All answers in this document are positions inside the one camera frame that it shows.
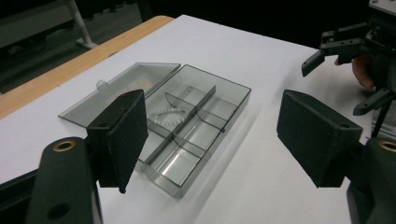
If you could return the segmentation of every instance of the wooden table edge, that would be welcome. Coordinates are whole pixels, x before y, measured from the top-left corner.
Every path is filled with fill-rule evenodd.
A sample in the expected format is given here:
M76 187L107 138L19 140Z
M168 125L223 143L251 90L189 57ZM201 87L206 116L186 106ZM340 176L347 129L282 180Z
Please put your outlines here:
M108 40L104 44L77 56L73 60L20 85L12 91L0 95L0 119L59 87L67 80L88 70L109 56L127 48L172 20L173 18L167 16L153 17L133 29Z

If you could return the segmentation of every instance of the gray translucent container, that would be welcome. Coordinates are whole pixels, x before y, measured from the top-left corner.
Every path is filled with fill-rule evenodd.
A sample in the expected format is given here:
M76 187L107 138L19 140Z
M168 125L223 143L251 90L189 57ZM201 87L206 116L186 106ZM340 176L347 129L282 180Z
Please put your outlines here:
M137 63L106 84L106 91L99 85L98 91L60 117L86 127L87 118L94 119L106 108L104 102L139 89L126 79L151 83L140 82L145 83L140 89L146 96L148 139L136 168L161 189L181 198L246 107L251 89L190 65ZM101 106L92 109L98 101Z

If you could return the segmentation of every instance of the white table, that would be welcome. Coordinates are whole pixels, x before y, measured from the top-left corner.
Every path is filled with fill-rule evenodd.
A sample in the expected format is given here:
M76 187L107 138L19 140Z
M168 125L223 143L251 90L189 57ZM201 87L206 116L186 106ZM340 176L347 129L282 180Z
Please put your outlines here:
M303 77L316 49L181 16L0 120L0 183L38 167L42 150L85 130L58 115L134 63L189 64L252 89L238 121L187 194L176 200L134 172L126 194L99 189L105 223L350 223L348 180L317 189L282 145L276 123L285 89L313 95L364 128L372 114L352 116L365 99L350 64L335 58Z

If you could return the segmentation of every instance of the black cable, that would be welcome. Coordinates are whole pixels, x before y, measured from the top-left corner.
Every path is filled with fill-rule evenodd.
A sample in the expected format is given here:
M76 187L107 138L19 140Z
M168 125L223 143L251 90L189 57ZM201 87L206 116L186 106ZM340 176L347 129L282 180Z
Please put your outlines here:
M378 136L379 130L381 129L382 123L385 120L385 117L387 116L387 113L389 111L390 105L392 104L392 101L389 100L387 101L384 105L381 107L381 111L379 112L378 118L376 119L375 126L372 132L372 138L375 138Z

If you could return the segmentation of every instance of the compartment divider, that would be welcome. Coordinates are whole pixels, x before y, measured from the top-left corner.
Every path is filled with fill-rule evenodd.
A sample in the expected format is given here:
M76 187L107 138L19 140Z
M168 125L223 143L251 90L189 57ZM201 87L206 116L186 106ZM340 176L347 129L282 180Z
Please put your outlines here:
M148 128L163 138L167 138L171 134L169 130L161 125L155 124L151 119L148 119Z
M151 153L151 155L148 156L146 159L145 163L146 164L151 164L157 159L157 156L161 154L164 148L166 148L171 142L173 141L172 134L169 134L157 148Z
M175 143L184 148L186 151L190 152L192 155L199 157L200 159L205 155L206 150L202 149L201 147L196 146L195 144L187 141L186 139L178 136L177 134L173 133L173 138Z
M167 102L173 106L178 108L187 108L190 110L189 115L187 116L186 120L184 121L184 125L179 125L174 129L174 133L178 133L179 130L183 129L183 127L196 115L202 122L205 122L217 129L220 129L221 132L224 132L224 126L227 124L227 120L220 118L217 115L214 115L204 109L202 107L215 95L216 93L216 86L214 86L207 95L197 104L194 106L174 95L171 93L166 92L165 98Z

